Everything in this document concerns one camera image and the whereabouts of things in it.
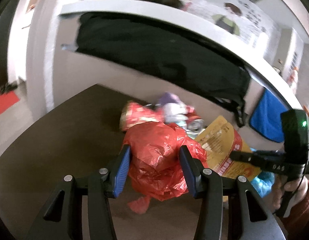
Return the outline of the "person right hand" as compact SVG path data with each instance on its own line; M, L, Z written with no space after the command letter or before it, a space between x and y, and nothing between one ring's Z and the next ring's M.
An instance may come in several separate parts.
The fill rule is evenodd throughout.
M284 193L292 192L294 193L294 195L289 202L289 209L291 209L293 206L297 205L304 199L307 190L308 179L306 177L288 182L287 176L277 175L275 182L272 186L271 207L274 210L278 210L281 207Z

